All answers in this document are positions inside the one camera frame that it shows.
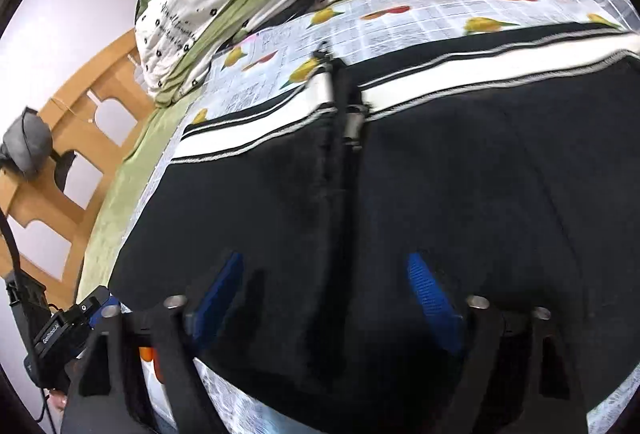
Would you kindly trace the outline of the person's left hand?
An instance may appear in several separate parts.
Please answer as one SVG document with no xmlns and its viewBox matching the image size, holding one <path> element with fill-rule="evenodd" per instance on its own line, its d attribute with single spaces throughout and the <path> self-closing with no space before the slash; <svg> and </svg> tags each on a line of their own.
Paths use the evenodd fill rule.
<svg viewBox="0 0 640 434">
<path fill-rule="evenodd" d="M 48 390 L 48 403 L 59 412 L 63 412 L 67 405 L 67 396 L 62 391 Z"/>
</svg>

